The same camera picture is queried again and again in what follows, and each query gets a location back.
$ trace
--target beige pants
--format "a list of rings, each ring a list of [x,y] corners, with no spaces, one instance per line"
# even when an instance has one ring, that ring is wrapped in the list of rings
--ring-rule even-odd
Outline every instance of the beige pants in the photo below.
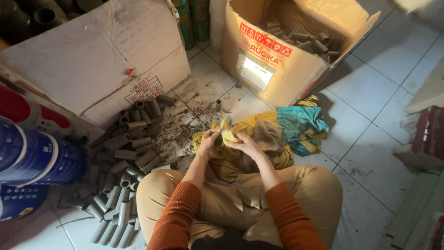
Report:
[[[338,178],[328,169],[315,165],[293,166],[277,173],[331,248],[342,206],[342,186]],[[147,242],[183,176],[179,171],[163,169],[140,182],[137,209]],[[241,174],[229,187],[205,182],[201,192],[202,201],[191,225],[189,247],[205,235],[221,237],[222,227],[246,231],[243,237],[249,241],[263,240],[282,246],[273,218],[266,211],[268,204],[259,173]]]

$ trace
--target white cardboard box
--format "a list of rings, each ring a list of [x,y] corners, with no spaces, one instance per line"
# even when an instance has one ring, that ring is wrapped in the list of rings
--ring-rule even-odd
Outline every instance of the white cardboard box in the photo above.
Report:
[[[0,63],[66,110],[106,127],[135,100],[152,99],[191,74],[177,18],[168,0],[109,0],[0,52]]]

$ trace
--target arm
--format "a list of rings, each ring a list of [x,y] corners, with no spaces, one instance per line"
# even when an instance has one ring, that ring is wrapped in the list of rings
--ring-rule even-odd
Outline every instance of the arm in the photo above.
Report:
[[[243,143],[230,143],[229,147],[242,150],[258,165],[265,190],[269,211],[279,232],[282,245],[286,250],[327,249],[316,227],[282,183],[273,164],[248,135],[238,133]]]
[[[206,165],[219,129],[208,130],[202,137],[197,156],[174,192],[154,226],[147,250],[186,249],[190,226],[201,201]]]

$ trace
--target white tile floor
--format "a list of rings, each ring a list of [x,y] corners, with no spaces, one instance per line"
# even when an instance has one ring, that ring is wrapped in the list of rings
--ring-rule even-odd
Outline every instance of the white tile floor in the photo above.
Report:
[[[415,177],[391,154],[393,147],[408,142],[399,118],[444,55],[442,30],[405,16],[391,2],[358,2],[370,14],[382,10],[379,26],[313,92],[322,100],[330,126],[322,152],[295,157],[296,164],[331,169],[342,182],[344,203],[334,250],[374,250],[378,246]],[[245,87],[235,87],[238,81],[220,69],[220,54],[210,42],[197,44],[187,56],[192,76],[168,93],[179,102],[166,108],[164,129],[156,140],[159,154],[165,160],[178,158],[181,170],[193,158],[193,127],[208,126],[214,115],[229,114],[240,121],[270,110]],[[223,109],[214,113],[217,99],[222,99]],[[50,199],[30,217],[1,224],[0,250],[109,249],[89,243],[98,225],[94,219],[56,228],[89,215],[57,209],[54,201]],[[143,249],[140,240],[139,235],[131,249]]]

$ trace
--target brown box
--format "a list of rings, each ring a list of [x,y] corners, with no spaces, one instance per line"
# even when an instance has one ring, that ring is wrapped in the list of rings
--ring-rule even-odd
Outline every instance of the brown box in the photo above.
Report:
[[[327,64],[261,30],[262,17],[311,36],[341,38],[341,57]],[[355,0],[229,0],[221,66],[273,107],[293,105],[308,94],[358,44],[380,12],[369,14]]]

